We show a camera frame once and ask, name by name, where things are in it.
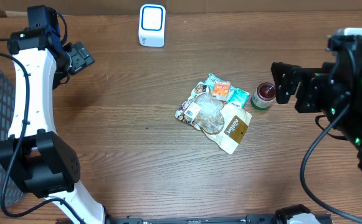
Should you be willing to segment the green tissue packet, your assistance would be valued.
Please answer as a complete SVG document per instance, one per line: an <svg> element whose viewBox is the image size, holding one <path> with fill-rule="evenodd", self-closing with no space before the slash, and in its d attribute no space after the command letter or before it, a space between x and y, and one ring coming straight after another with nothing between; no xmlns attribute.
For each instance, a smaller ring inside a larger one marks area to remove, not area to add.
<svg viewBox="0 0 362 224"><path fill-rule="evenodd" d="M234 88L228 103L236 106L237 108L244 108L250 97L250 93L240 88Z"/></svg>

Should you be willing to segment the orange small packet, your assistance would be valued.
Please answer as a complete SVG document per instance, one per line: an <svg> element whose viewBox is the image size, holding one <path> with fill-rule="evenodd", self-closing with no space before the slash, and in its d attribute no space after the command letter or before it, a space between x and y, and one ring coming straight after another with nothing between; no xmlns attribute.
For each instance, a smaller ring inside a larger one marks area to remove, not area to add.
<svg viewBox="0 0 362 224"><path fill-rule="evenodd" d="M229 81L216 81L212 90L212 97L220 101L226 101L230 87L231 83Z"/></svg>

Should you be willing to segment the teal snack packet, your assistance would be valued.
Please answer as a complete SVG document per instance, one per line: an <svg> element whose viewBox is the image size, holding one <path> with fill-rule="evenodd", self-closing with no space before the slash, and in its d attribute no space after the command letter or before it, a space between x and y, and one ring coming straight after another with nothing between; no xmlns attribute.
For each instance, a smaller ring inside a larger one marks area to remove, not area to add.
<svg viewBox="0 0 362 224"><path fill-rule="evenodd" d="M212 93L212 90L213 90L213 88L214 88L214 83L215 83L216 81L226 81L226 80L221 80L220 78L216 77L213 73L210 73L210 74L208 75L208 78L207 78L206 81L205 81L205 84L210 88L211 93ZM228 103L228 100L229 100L229 98L231 97L234 88L235 88L235 87L231 85L230 90L229 90L229 94L228 94L228 96L227 96L227 100L226 100L225 102Z"/></svg>

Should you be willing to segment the beige snack bag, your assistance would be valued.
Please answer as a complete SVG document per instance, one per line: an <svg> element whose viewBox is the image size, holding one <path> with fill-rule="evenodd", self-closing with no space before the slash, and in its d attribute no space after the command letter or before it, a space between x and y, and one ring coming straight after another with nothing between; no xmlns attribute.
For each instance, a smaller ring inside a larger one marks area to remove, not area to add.
<svg viewBox="0 0 362 224"><path fill-rule="evenodd" d="M233 154L241 143L252 119L249 112L234 103L215 99L203 82L193 88L174 117L204 133L228 154Z"/></svg>

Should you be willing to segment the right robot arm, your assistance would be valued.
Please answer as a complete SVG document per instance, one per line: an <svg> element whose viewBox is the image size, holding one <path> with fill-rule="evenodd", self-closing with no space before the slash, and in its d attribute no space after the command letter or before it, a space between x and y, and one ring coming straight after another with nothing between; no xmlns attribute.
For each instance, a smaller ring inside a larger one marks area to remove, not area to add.
<svg viewBox="0 0 362 224"><path fill-rule="evenodd" d="M362 171L362 56L356 59L358 76L351 77L349 62L338 66L330 76L333 63L325 62L320 68L302 68L282 62L271 66L276 87L276 101L286 104L292 95L299 113L322 112L333 121L347 106L348 111L335 128L343 133L358 150L358 167Z"/></svg>

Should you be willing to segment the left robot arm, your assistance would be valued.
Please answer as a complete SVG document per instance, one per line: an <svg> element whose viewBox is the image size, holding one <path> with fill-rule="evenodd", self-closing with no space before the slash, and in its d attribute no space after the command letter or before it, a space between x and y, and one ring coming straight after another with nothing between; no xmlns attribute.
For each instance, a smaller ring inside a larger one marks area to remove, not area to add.
<svg viewBox="0 0 362 224"><path fill-rule="evenodd" d="M110 223L106 208L80 179L76 152L57 134L53 91L93 64L80 43L67 41L63 16L51 7L27 9L28 26L11 34L8 58L16 69L14 115L8 138L0 141L6 181L58 206L72 223Z"/></svg>

